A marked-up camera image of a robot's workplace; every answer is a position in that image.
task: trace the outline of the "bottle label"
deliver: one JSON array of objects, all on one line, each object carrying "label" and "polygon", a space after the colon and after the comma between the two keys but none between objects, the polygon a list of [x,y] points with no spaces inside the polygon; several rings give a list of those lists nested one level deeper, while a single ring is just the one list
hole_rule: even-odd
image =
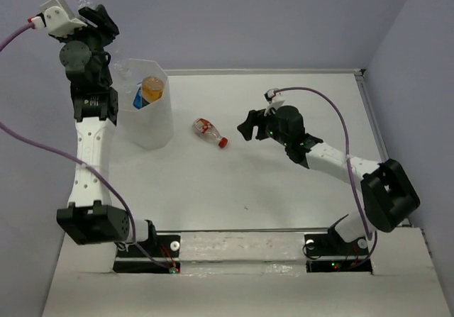
[{"label": "bottle label", "polygon": [[202,134],[212,127],[210,121],[205,120],[204,118],[199,118],[195,123],[194,127]]}]

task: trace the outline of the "gray wall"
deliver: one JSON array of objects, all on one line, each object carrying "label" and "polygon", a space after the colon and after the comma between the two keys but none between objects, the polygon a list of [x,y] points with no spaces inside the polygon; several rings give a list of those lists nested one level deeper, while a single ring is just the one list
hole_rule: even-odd
[{"label": "gray wall", "polygon": [[96,0],[129,56],[175,68],[365,67],[405,0]]},{"label": "gray wall", "polygon": [[454,0],[408,0],[367,71],[389,154],[421,197],[426,231],[454,311]]},{"label": "gray wall", "polygon": [[[0,0],[0,39],[46,0]],[[29,138],[75,152],[69,84],[60,44],[28,31],[0,54],[0,120]],[[0,131],[0,316],[40,316],[63,233],[74,165]]]}]

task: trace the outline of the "white bin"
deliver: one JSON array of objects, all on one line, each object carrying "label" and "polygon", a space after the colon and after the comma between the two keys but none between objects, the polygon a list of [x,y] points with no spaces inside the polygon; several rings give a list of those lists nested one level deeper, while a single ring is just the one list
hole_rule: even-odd
[{"label": "white bin", "polygon": [[165,88],[160,99],[141,109],[133,106],[137,91],[119,93],[118,124],[125,128],[128,138],[139,146],[149,150],[162,148],[173,136],[169,78],[159,64],[152,60],[131,59],[129,68],[133,79],[138,83],[147,76],[159,77],[165,83]]}]

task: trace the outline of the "bolt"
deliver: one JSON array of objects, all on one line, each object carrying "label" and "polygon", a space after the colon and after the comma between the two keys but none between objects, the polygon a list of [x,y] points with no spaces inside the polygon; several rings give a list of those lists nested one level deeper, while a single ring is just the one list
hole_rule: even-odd
[{"label": "bolt", "polygon": [[359,239],[358,240],[358,247],[359,248],[362,248],[363,250],[365,250],[367,248],[367,241],[366,239]]},{"label": "bolt", "polygon": [[179,250],[179,243],[177,241],[172,241],[170,243],[170,249],[172,251],[178,251]]},{"label": "bolt", "polygon": [[308,250],[313,250],[315,248],[315,242],[312,239],[306,241],[306,248]]}]

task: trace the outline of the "clear plastic bottle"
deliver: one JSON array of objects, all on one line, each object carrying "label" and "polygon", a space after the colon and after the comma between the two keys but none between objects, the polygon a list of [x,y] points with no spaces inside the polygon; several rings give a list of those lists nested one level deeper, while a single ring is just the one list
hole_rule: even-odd
[{"label": "clear plastic bottle", "polygon": [[227,145],[228,140],[222,137],[218,130],[214,128],[213,124],[204,118],[196,119],[192,124],[192,128],[197,136],[206,142],[215,143],[221,149]]}]

